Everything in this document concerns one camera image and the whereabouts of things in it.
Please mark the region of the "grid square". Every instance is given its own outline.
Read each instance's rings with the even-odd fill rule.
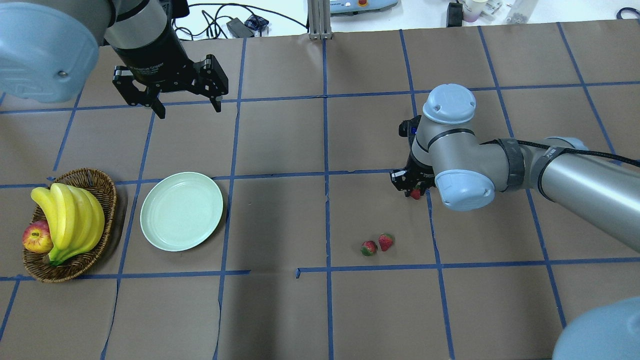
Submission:
[[[565,22],[562,28],[585,82],[640,80],[636,20]]]
[[[10,110],[34,110],[34,109],[71,109],[76,103],[77,96],[65,102],[39,102],[33,99],[21,99],[20,97],[6,94],[0,104],[0,111]]]
[[[404,42],[416,90],[449,83],[467,88],[495,86],[475,27],[406,30]]]
[[[219,359],[326,360],[326,274],[227,276]]]
[[[125,256],[124,272],[157,273],[157,272],[195,272],[217,271],[221,268],[222,248],[225,239],[225,219],[227,218],[227,198],[229,193],[229,181],[217,180],[223,199],[223,214],[220,223],[213,233],[198,246],[185,251],[160,250],[145,238],[140,228],[140,209],[149,191],[156,184],[142,184],[138,203],[134,214],[131,237]]]
[[[609,152],[582,88],[503,90],[502,96],[516,138],[571,136],[591,150]]]
[[[388,174],[334,175],[329,178],[333,266],[433,264],[433,242],[426,199],[405,197]],[[388,233],[396,243],[365,257],[368,240]]]
[[[244,99],[319,95],[322,42],[309,36],[249,38],[244,57]]]
[[[591,86],[589,94],[616,153],[640,159],[640,85]]]
[[[325,266],[324,177],[234,182],[227,270]]]
[[[640,263],[554,265],[566,321],[640,295]]]
[[[524,192],[498,193],[481,209],[445,208],[431,189],[433,227],[443,263],[542,260],[538,233]]]
[[[410,95],[330,98],[327,107],[330,170],[404,166],[409,144],[397,129],[413,117]]]
[[[183,171],[228,176],[234,150],[236,110],[216,113],[210,104],[171,106],[156,118],[144,178],[162,179]]]
[[[31,188],[0,189],[0,276],[27,275],[22,264],[22,233],[31,223],[36,203]]]
[[[242,39],[181,42],[184,50],[187,52],[187,56],[195,63],[204,60],[208,54],[213,54],[213,56],[216,57],[229,80],[229,94],[225,95],[224,99],[237,99],[238,96],[238,74],[240,74],[242,43]],[[192,94],[188,91],[179,91],[163,93],[160,95],[160,100],[163,102],[181,102],[206,101],[208,99],[205,96]],[[231,108],[233,106],[233,104],[223,105],[223,113],[225,112],[225,107]]]
[[[471,123],[473,131],[479,143],[496,138],[508,138],[509,129],[504,120],[502,106],[496,90],[473,91],[476,98],[476,114]],[[422,113],[422,105],[427,101],[429,94],[415,96],[418,113]]]
[[[111,83],[113,69],[117,65],[124,66],[124,62],[111,46],[100,47],[98,55],[98,63],[84,83],[78,106],[127,105],[122,95]],[[144,87],[135,81],[134,85],[138,85],[139,89],[144,90]]]
[[[322,171],[321,99],[242,104],[236,175]]]
[[[212,359],[219,277],[122,279],[106,359]]]
[[[482,31],[500,86],[580,83],[556,24],[485,26]]]
[[[335,33],[326,42],[326,61],[329,94],[409,90],[398,31]]]
[[[638,253],[602,230],[532,192],[549,259],[626,258]]]
[[[109,334],[115,295],[113,279],[55,285],[20,282],[0,359],[47,359],[52,354],[60,359],[99,359]]]
[[[0,184],[44,182],[70,116],[70,111],[0,114]]]
[[[150,117],[140,108],[76,112],[56,175],[90,167],[114,181],[137,179]]]
[[[110,243],[100,259],[87,270],[87,274],[117,274],[120,269],[120,258],[129,227],[129,216],[133,207],[133,198],[136,195],[136,185],[118,185],[116,191],[118,204],[111,227]]]
[[[332,277],[336,360],[449,358],[436,270]]]
[[[550,359],[562,331],[544,266],[445,269],[456,359]]]

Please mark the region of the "light blue joint cap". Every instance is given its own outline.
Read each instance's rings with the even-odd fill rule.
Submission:
[[[640,297],[634,297],[578,316],[560,334],[553,360],[639,357]]]
[[[31,3],[0,3],[0,89],[23,99],[64,102],[98,61],[91,31],[66,13]]]
[[[451,210],[469,211],[489,205],[495,197],[493,182],[479,172],[446,170],[436,176],[442,203]]]
[[[589,151],[589,148],[587,147],[587,145],[584,145],[584,142],[582,142],[582,140],[580,140],[578,138],[567,138],[565,136],[550,136],[550,137],[545,138],[545,139],[560,139],[560,140],[564,140],[564,141],[568,142],[571,146],[573,146],[574,149]]]
[[[474,117],[476,97],[462,85],[438,85],[429,93],[422,112],[440,124],[462,124]]]

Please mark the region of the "cup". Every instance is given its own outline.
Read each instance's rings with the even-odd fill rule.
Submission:
[[[462,19],[466,22],[474,22],[480,17],[487,0],[465,0],[462,6]]]

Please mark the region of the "metal post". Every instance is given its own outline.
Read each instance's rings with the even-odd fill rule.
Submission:
[[[329,0],[307,0],[309,39],[331,38],[331,10]]]

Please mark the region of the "black cable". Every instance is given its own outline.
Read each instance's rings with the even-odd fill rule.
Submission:
[[[191,8],[191,7],[193,7],[193,6],[207,6],[207,5],[216,5],[216,6],[227,6],[227,5],[229,5],[229,6],[242,6],[242,7],[246,7],[246,8],[251,8],[251,9],[260,10],[260,11],[263,11],[263,12],[274,13],[274,14],[276,14],[276,15],[282,16],[282,17],[283,17],[283,18],[285,18],[285,19],[289,19],[289,20],[291,20],[291,21],[295,22],[296,24],[298,24],[298,25],[302,26],[303,28],[305,28],[305,29],[307,29],[307,30],[309,29],[309,27],[308,27],[308,26],[304,25],[303,23],[301,23],[300,21],[298,21],[298,20],[296,20],[296,19],[293,19],[292,17],[288,17],[288,16],[286,16],[286,15],[284,15],[284,14],[281,14],[281,13],[279,13],[279,12],[275,12],[275,11],[273,11],[273,10],[267,10],[267,9],[259,8],[258,6],[253,6],[253,5],[243,5],[243,4],[238,4],[238,3],[225,3],[225,4],[223,4],[223,3],[215,3],[215,4],[213,4],[213,3],[212,3],[212,4],[197,3],[197,4],[191,4],[191,5],[189,5],[189,7]]]
[[[620,11],[618,11],[618,13],[616,14],[616,19],[622,20],[622,12],[632,12],[636,15],[636,17],[638,19],[640,19],[640,12],[635,9],[635,8],[622,8],[620,9]]]
[[[491,141],[488,141],[488,142],[483,142],[480,145],[485,145],[485,144],[488,144],[488,143],[498,143],[498,141],[497,140],[491,140]],[[548,149],[549,148],[549,145],[545,145],[545,144],[542,144],[542,143],[528,142],[528,141],[523,141],[523,140],[518,140],[518,144],[524,145],[524,146],[537,147],[539,149]],[[610,154],[608,152],[591,151],[591,150],[578,150],[578,149],[571,149],[571,148],[566,148],[564,150],[564,152],[567,153],[567,154],[598,156],[600,158],[616,160],[616,161],[620,161],[620,162],[625,163],[625,164],[633,165],[635,167],[640,167],[640,161],[636,161],[636,160],[633,160],[633,159],[630,159],[630,158],[626,158],[626,157],[620,156],[620,155]]]
[[[181,32],[189,35],[191,37],[191,39],[193,39],[194,37],[198,37],[204,33],[207,33],[207,37],[211,38],[209,36],[210,33],[212,33],[212,38],[218,38],[221,34],[225,36],[225,38],[228,38],[227,34],[222,30],[222,27],[217,23],[218,19],[222,19],[224,17],[229,17],[226,15],[222,15],[222,16],[218,16],[220,14],[220,10],[222,8],[224,8],[225,6],[240,6],[241,8],[244,8],[245,10],[249,11],[252,15],[255,15],[255,13],[251,10],[251,9],[256,9],[256,10],[260,10],[263,12],[268,12],[268,13],[273,13],[275,15],[281,16],[285,19],[291,20],[293,22],[295,22],[296,24],[304,27],[305,29],[309,29],[309,25],[308,25],[308,19],[307,19],[307,25],[304,25],[303,23],[301,23],[300,21],[297,21],[296,19],[293,19],[292,17],[288,17],[282,13],[279,12],[275,12],[273,10],[268,10],[268,9],[264,9],[264,8],[259,8],[258,6],[253,6],[253,5],[244,5],[244,4],[238,4],[238,3],[197,3],[197,4],[190,4],[189,7],[194,7],[194,6],[219,6],[218,10],[216,11],[216,15],[215,16],[211,16],[207,13],[207,15],[211,18],[212,22],[209,22],[209,19],[203,14],[203,16],[205,16],[205,18],[207,19],[207,27],[197,33],[197,34],[193,34],[189,29],[184,28],[184,27],[178,27],[175,23],[175,19],[172,20],[172,26],[174,28],[175,31],[180,30]]]

